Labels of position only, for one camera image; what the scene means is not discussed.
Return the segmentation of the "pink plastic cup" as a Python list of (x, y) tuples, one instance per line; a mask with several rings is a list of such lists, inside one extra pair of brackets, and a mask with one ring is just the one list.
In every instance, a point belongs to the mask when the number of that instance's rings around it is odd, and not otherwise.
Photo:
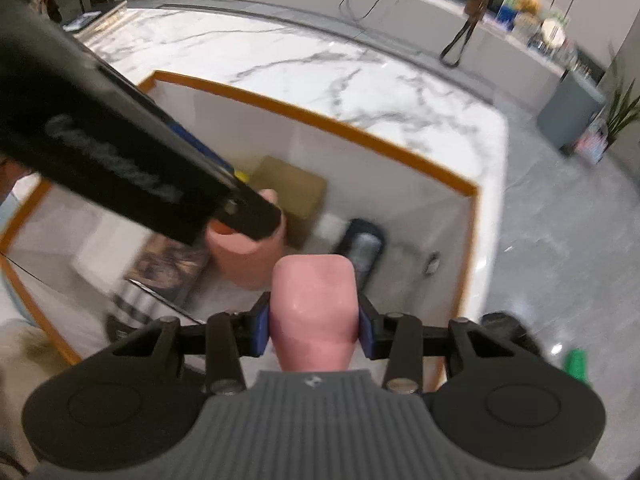
[(209, 251), (222, 275), (230, 282), (248, 290), (268, 288), (274, 266), (284, 254), (286, 218), (263, 240), (232, 231), (218, 220), (209, 222), (205, 239)]

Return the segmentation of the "plaid glasses case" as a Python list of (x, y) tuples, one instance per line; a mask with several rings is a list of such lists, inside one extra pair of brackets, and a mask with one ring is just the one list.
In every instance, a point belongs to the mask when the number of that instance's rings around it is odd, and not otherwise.
[(116, 342), (158, 318), (174, 316), (184, 326), (196, 325), (190, 316), (176, 310), (161, 296), (136, 282), (122, 281), (112, 293), (105, 315), (105, 333)]

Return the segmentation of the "brown cardboard box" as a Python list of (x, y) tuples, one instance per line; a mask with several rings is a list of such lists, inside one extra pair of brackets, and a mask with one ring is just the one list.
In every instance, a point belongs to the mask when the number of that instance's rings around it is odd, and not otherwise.
[(250, 175), (248, 185), (256, 191), (271, 188), (286, 219), (288, 246), (302, 249), (322, 211), (328, 181), (272, 156), (265, 157)]

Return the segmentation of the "dark illustrated box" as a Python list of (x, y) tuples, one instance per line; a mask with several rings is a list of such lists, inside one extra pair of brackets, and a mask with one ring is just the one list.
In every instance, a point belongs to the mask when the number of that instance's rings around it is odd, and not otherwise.
[(209, 263), (204, 237), (193, 245), (153, 234), (134, 259), (126, 281), (142, 286), (168, 304), (182, 307)]

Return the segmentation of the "black barcode box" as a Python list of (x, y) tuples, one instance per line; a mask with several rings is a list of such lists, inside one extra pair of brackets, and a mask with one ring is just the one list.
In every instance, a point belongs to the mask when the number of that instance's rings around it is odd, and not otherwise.
[(335, 255), (347, 258), (355, 269), (356, 285), (363, 292), (386, 248), (386, 235), (376, 224), (355, 218), (349, 221), (342, 238), (333, 248)]

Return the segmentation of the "patterned gift bag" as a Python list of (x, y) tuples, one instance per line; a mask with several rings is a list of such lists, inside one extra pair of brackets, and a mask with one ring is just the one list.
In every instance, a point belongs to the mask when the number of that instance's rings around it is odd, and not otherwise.
[(574, 153), (584, 162), (594, 166), (602, 159), (608, 148), (608, 128), (602, 119), (595, 119), (580, 136)]

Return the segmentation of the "white tv console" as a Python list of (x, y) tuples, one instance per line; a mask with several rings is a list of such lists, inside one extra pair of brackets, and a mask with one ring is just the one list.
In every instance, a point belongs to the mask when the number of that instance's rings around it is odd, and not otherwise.
[(253, 3), (257, 12), (279, 8), (317, 18), (317, 27), (370, 44), (486, 98), (510, 96), (536, 112), (555, 92), (562, 70), (487, 23), (474, 30), (460, 65), (448, 68), (439, 55), (465, 22), (463, 6), (451, 0), (230, 0)]

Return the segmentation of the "grey trash bin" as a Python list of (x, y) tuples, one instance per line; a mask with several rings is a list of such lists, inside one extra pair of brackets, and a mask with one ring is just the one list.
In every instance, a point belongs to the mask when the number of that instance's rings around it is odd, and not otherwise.
[(605, 106), (590, 76), (567, 72), (536, 118), (538, 131), (557, 150), (574, 144)]

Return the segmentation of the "green potted plant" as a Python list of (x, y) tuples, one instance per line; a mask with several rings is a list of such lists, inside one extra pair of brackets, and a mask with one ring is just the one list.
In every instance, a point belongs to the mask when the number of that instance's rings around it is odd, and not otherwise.
[(601, 79), (601, 88), (606, 97), (605, 127), (606, 142), (610, 148), (620, 134), (639, 121), (639, 87), (637, 78), (628, 78), (624, 58), (610, 48), (608, 70)]

